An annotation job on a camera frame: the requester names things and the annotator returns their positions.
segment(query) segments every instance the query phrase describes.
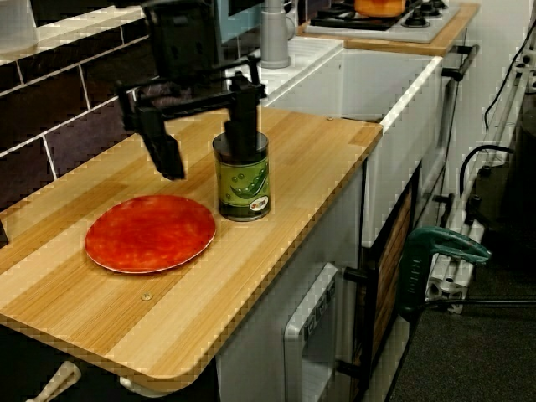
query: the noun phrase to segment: faucet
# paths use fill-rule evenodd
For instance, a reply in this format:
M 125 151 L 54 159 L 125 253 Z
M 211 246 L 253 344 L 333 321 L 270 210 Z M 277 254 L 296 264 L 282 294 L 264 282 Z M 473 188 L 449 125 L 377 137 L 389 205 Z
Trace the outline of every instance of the faucet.
M 265 0 L 260 26 L 260 67 L 283 69 L 291 64 L 288 27 L 281 0 Z

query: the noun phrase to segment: wooden countertop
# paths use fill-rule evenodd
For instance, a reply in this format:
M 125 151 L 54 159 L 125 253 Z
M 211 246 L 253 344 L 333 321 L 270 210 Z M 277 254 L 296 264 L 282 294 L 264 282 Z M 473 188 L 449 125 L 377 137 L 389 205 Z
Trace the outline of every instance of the wooden countertop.
M 393 40 L 379 39 L 359 39 L 350 38 L 340 35 L 313 34 L 304 33 L 303 29 L 307 25 L 300 27 L 301 36 L 310 38 L 339 39 L 344 41 L 344 47 L 347 49 L 376 50 L 383 52 L 421 54 L 424 56 L 445 56 L 454 45 L 454 41 L 460 36 L 461 32 L 471 22 L 477 14 L 480 4 L 460 3 L 460 10 L 456 16 L 437 34 L 434 40 L 429 44 L 420 44 L 416 42 L 396 42 Z
M 374 149 L 382 127 L 276 109 L 260 111 L 270 141 L 272 210 L 237 223 L 217 213 L 212 139 L 227 111 L 171 121 L 187 179 L 155 170 L 139 136 L 0 213 L 0 324 L 156 390 L 191 384 Z M 130 276 L 99 267 L 85 233 L 108 208 L 176 194 L 214 213 L 217 232 L 177 269 Z M 143 301 L 150 293 L 152 299 Z

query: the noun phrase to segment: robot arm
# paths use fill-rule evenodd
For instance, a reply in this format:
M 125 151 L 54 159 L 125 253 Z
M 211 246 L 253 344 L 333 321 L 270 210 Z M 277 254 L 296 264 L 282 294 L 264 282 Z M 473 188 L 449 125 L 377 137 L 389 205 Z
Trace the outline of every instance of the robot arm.
M 166 133 L 164 122 L 204 111 L 227 107 L 230 120 L 225 135 L 233 156 L 248 160 L 256 149 L 256 107 L 265 97 L 260 83 L 256 58 L 233 64 L 219 62 L 219 39 L 212 8 L 202 0 L 156 0 L 151 2 L 114 2 L 117 7 L 142 5 L 146 15 L 152 53 L 159 77 L 142 83 L 118 83 L 116 93 L 121 105 L 123 126 L 137 131 L 149 151 L 157 170 L 170 180 L 184 178 L 177 141 Z M 231 78 L 230 91 L 159 106 L 160 98 L 169 94 L 148 96 L 141 91 L 151 85 L 171 84 L 188 88 L 195 84 L 214 82 L 214 73 L 247 64 L 251 81 L 241 72 Z M 128 91 L 136 88 L 132 105 Z

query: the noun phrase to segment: stove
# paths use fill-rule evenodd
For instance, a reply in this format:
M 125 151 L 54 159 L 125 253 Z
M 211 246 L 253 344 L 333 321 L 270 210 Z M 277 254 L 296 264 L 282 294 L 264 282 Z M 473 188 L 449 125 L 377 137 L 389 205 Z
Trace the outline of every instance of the stove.
M 431 8 L 432 3 L 408 1 L 405 11 L 394 18 L 371 18 L 356 13 L 353 2 L 332 3 L 317 12 L 306 26 L 307 34 L 329 34 L 363 39 L 429 43 L 460 10 L 456 4 Z

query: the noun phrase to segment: farmhouse sink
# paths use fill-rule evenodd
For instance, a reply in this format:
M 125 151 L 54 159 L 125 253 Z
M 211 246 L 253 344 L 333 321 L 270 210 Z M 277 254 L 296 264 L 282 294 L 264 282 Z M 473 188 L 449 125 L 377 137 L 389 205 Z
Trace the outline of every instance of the farmhouse sink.
M 340 49 L 264 102 L 268 107 L 374 121 L 384 127 L 368 158 L 364 247 L 372 246 L 436 139 L 441 61 L 440 57 Z

